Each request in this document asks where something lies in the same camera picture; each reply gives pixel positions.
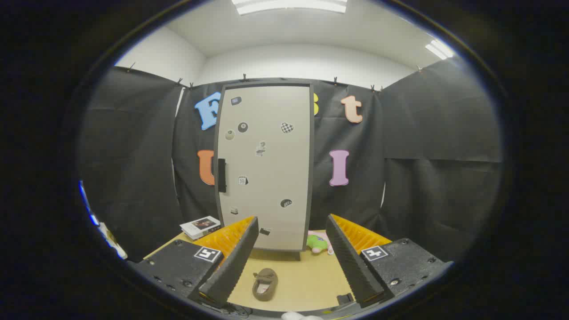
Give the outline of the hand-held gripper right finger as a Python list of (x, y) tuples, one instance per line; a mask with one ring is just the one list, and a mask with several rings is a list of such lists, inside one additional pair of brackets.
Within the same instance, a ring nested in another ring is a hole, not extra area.
[(361, 307), (409, 294), (453, 266), (409, 238), (389, 240), (334, 214), (325, 231)]

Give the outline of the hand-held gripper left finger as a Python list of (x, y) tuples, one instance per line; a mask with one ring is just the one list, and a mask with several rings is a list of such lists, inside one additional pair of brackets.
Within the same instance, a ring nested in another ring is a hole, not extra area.
[(129, 266), (183, 302), (226, 306), (259, 235), (257, 217), (247, 217), (193, 242), (175, 239)]

